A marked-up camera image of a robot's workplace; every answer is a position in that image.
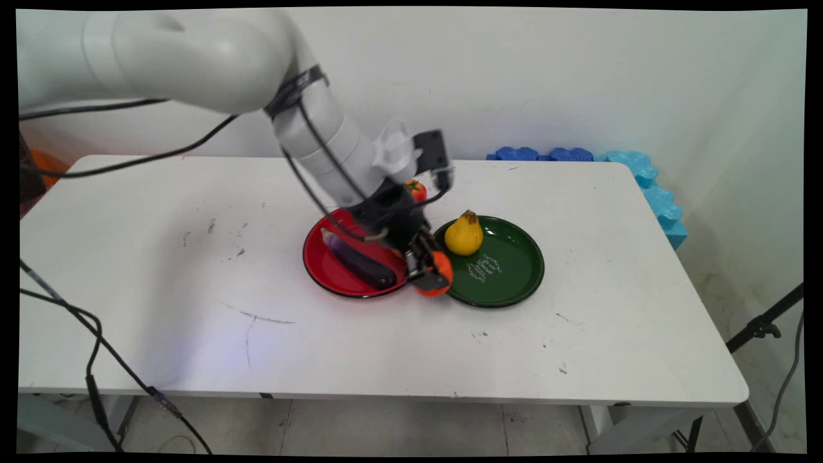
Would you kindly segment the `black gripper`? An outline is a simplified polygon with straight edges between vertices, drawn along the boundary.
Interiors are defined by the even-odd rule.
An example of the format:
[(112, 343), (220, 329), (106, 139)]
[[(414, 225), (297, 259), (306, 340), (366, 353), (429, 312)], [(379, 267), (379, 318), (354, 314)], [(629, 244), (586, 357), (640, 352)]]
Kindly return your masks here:
[(347, 208), (364, 232), (363, 241), (397, 250), (404, 255), (406, 279), (418, 279), (419, 292), (447, 292), (452, 264), (430, 235), (430, 223), (408, 187), (386, 179), (368, 196)]

